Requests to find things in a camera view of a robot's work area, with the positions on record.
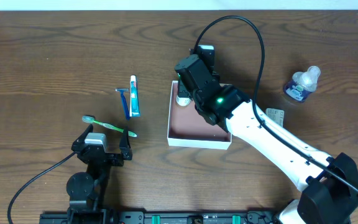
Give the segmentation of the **white lotion tube gold cap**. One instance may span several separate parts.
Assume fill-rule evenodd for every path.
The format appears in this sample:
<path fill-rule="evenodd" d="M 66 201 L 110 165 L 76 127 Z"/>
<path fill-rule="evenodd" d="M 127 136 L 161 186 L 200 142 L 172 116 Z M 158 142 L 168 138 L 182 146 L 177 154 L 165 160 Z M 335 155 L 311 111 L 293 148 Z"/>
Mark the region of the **white lotion tube gold cap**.
<path fill-rule="evenodd" d="M 187 97 L 179 97 L 179 96 L 177 95 L 177 97 L 176 97 L 176 103 L 177 103 L 179 106 L 186 107 L 186 106 L 188 106 L 188 105 L 191 103 L 191 99 L 190 99 L 190 98 L 187 98 Z"/>

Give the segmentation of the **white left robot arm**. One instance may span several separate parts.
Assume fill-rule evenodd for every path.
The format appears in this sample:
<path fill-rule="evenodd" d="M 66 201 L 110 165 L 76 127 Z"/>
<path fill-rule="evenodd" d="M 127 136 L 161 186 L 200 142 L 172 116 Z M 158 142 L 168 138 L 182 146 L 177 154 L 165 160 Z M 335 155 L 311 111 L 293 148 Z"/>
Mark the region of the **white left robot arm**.
<path fill-rule="evenodd" d="M 87 169 L 73 174 L 67 182 L 68 223 L 117 223 L 114 211 L 104 206 L 104 194 L 111 168 L 122 167 L 125 161 L 132 159 L 128 130 L 123 130 L 120 153 L 107 152 L 107 148 L 106 135 L 95 133 L 93 125 L 73 142 L 71 150 Z"/>

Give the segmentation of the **green toothbrush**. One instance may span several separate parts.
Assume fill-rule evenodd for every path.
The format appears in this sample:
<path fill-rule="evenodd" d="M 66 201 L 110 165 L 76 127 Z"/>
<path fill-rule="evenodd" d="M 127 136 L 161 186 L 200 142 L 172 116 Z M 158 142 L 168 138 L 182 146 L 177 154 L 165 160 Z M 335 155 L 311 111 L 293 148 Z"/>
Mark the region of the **green toothbrush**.
<path fill-rule="evenodd" d="M 84 116 L 82 116 L 81 120 L 84 123 L 98 124 L 98 125 L 100 125 L 100 126 L 102 126 L 104 128 L 107 128 L 107 129 L 111 129 L 111 130 L 114 130 L 114 131 L 119 131 L 121 133 L 124 132 L 123 129 L 117 128 L 117 127 L 113 126 L 112 124 L 104 123 L 104 122 L 100 122 L 100 121 L 95 120 L 95 117 L 93 117 L 93 116 L 84 115 Z"/>

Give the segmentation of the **blue disposable razor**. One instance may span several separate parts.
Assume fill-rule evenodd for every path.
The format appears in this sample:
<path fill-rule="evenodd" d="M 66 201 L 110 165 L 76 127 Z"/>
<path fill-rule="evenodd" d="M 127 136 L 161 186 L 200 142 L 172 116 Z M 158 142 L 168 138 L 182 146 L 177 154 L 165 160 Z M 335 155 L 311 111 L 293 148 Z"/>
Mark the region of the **blue disposable razor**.
<path fill-rule="evenodd" d="M 120 93 L 121 103 L 122 103 L 125 117 L 127 120 L 130 120 L 130 118 L 131 118 L 130 112 L 129 112 L 129 108 L 128 108 L 126 97 L 125 97 L 125 93 L 127 93 L 129 91 L 129 89 L 128 88 L 116 88 L 116 91 Z"/>

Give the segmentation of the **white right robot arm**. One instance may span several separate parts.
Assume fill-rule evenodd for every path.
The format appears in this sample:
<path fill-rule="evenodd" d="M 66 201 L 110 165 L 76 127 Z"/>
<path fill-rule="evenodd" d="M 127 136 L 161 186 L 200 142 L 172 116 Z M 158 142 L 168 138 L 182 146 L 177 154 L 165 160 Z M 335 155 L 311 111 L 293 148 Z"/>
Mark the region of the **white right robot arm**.
<path fill-rule="evenodd" d="M 241 138 L 275 164 L 301 192 L 279 223 L 348 223 L 358 207 L 358 170 L 346 154 L 332 157 L 274 123 L 245 93 L 221 85 L 198 55 L 175 65 L 199 115 Z"/>

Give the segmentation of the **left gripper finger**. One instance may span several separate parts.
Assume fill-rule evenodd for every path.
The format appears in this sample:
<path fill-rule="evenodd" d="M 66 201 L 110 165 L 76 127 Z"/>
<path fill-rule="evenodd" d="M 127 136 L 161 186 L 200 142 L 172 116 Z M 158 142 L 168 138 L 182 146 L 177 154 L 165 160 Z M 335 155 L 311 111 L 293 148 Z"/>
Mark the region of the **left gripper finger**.
<path fill-rule="evenodd" d="M 119 148 L 121 150 L 122 159 L 126 161 L 132 160 L 132 148 L 129 142 L 129 131 L 124 129 L 122 137 L 119 143 Z"/>
<path fill-rule="evenodd" d="M 80 146 L 85 143 L 85 139 L 89 133 L 93 132 L 93 125 L 89 126 L 84 130 L 84 132 L 73 142 L 72 146 Z"/>

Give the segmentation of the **green Dettol soap bar pack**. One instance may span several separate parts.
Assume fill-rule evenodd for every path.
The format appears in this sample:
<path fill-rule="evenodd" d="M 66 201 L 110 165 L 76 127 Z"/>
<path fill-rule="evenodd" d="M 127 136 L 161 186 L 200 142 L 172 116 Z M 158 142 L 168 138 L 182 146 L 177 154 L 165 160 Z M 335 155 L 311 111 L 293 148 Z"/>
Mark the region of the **green Dettol soap bar pack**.
<path fill-rule="evenodd" d="M 284 110 L 278 110 L 278 109 L 274 109 L 274 108 L 267 108 L 265 113 L 271 120 L 273 120 L 278 125 L 283 127 L 283 122 L 284 122 L 284 117 L 285 117 Z"/>

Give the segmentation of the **teal toothpaste tube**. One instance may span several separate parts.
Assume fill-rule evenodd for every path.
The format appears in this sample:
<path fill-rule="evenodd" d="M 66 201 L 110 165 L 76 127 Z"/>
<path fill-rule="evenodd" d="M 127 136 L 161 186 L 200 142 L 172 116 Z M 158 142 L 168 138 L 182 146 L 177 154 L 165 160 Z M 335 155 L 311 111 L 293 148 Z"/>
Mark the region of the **teal toothpaste tube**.
<path fill-rule="evenodd" d="M 135 75 L 131 75 L 130 93 L 131 93 L 131 108 L 130 108 L 131 117 L 140 117 L 137 77 Z"/>

